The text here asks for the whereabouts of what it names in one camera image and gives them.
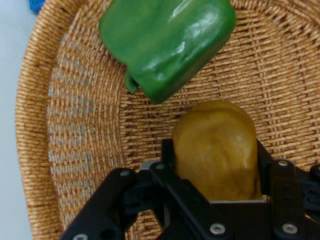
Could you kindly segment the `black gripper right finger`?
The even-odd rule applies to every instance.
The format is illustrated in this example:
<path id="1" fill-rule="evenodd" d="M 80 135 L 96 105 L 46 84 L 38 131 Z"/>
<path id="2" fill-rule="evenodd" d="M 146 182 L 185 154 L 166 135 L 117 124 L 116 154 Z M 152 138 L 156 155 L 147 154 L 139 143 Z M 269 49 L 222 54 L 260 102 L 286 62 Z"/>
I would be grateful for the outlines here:
<path id="1" fill-rule="evenodd" d="M 271 205 L 271 232 L 275 240 L 320 238 L 320 166 L 299 168 L 286 158 L 273 158 L 257 142 L 261 192 Z"/>

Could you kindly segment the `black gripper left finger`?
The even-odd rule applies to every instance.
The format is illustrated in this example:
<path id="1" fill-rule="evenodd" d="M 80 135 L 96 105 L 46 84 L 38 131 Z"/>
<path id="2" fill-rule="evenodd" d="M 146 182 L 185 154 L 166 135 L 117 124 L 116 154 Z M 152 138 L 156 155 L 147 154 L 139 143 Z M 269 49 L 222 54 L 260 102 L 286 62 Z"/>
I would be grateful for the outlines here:
<path id="1" fill-rule="evenodd" d="M 233 230 L 189 180 L 174 171 L 173 141 L 138 172 L 112 170 L 62 234 L 63 240 L 123 240 L 140 213 L 152 211 L 161 240 L 230 240 Z"/>

